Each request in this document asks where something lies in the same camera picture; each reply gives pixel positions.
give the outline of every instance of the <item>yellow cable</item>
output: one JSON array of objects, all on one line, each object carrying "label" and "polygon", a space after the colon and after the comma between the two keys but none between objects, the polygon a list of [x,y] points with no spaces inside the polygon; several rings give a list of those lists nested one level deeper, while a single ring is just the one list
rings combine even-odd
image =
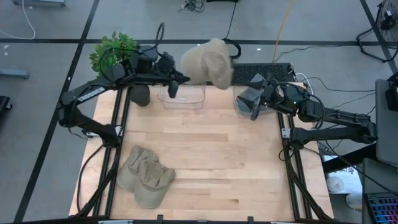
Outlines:
[{"label": "yellow cable", "polygon": [[287,9],[286,15],[284,17],[284,21],[282,22],[282,25],[279,28],[278,37],[276,38],[276,43],[275,43],[274,56],[272,57],[272,63],[275,62],[275,56],[276,56],[276,52],[278,50],[279,36],[280,36],[280,33],[282,32],[282,29],[285,26],[285,22],[286,22],[287,16],[289,15],[290,10],[292,9],[292,5],[293,5],[293,0],[290,1],[289,8]]}]

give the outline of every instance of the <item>green plant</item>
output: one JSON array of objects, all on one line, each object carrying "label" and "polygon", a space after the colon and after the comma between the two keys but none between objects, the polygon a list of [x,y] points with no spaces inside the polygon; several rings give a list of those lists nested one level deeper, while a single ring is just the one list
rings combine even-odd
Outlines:
[{"label": "green plant", "polygon": [[95,46],[95,52],[90,54],[91,68],[98,72],[98,77],[100,77],[102,71],[108,66],[129,58],[137,46],[138,43],[133,38],[121,32],[117,36],[116,32],[113,32],[111,39],[104,36],[101,44]]}]

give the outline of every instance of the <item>clear plastic container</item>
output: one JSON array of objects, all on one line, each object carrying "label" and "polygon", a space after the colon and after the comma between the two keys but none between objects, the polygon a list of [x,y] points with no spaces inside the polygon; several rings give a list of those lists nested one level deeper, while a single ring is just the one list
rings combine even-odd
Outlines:
[{"label": "clear plastic container", "polygon": [[[261,94],[260,90],[255,90],[247,86],[233,86],[234,92],[234,107],[236,114],[239,118],[250,118],[251,111],[250,109],[238,99],[238,96],[242,96],[249,100],[254,100],[256,97],[259,97]],[[268,114],[273,112],[274,110],[267,108],[266,106],[262,106],[262,110],[259,113],[259,116],[262,114]]]},{"label": "clear plastic container", "polygon": [[206,83],[202,85],[180,85],[174,99],[169,97],[167,86],[162,86],[157,98],[164,108],[198,110],[203,107],[206,98]]}]

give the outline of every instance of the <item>wooden table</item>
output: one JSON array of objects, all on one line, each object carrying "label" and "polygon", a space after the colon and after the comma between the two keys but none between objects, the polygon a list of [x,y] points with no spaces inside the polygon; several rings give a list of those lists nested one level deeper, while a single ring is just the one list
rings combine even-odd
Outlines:
[{"label": "wooden table", "polygon": [[[157,99],[158,88],[152,87],[149,106],[130,105],[120,166],[137,144],[153,149],[162,164],[176,170],[177,177],[157,209],[140,208],[134,194],[117,185],[111,218],[155,220],[162,214],[165,220],[245,221],[248,216],[257,221],[294,220],[285,163],[278,159],[282,142],[277,113],[262,115],[256,121],[239,118],[232,89],[213,86],[206,88],[201,110],[165,109]],[[98,98],[95,120],[110,123],[115,97],[116,92],[109,91]],[[296,118],[294,121],[296,127],[312,126]],[[90,139],[83,161],[100,144],[99,138]],[[315,142],[306,147],[318,151]],[[98,186],[103,154],[104,150],[85,169],[81,205]],[[308,191],[333,217],[319,156],[309,151],[301,151],[301,155]],[[301,217],[305,217],[302,196],[296,190]],[[75,213],[76,194],[70,209],[70,214]]]}]

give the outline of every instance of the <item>white cable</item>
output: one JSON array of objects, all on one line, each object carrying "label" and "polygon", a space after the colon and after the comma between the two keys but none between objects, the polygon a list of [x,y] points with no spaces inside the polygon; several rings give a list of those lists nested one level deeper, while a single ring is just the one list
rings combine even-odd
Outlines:
[{"label": "white cable", "polygon": [[306,77],[304,74],[302,74],[302,73],[296,73],[296,76],[297,76],[297,75],[301,75],[301,76],[304,77],[305,81],[306,81],[307,84],[308,84],[308,87],[310,87],[311,94],[313,94],[313,90],[312,90],[311,84],[310,84],[309,80],[307,79],[307,77]]},{"label": "white cable", "polygon": [[24,15],[25,15],[25,18],[26,18],[27,23],[30,25],[30,28],[32,28],[33,37],[32,37],[32,38],[29,38],[29,37],[16,37],[16,36],[13,36],[13,35],[11,35],[11,34],[8,34],[8,33],[4,32],[3,30],[0,30],[0,32],[2,32],[4,35],[7,35],[7,36],[9,36],[9,37],[11,37],[11,38],[14,38],[14,39],[19,39],[19,40],[33,40],[33,39],[36,37],[36,30],[33,28],[32,24],[30,23],[29,18],[28,18],[27,15],[26,15],[26,12],[25,12],[25,0],[22,0],[22,10],[24,11]]}]

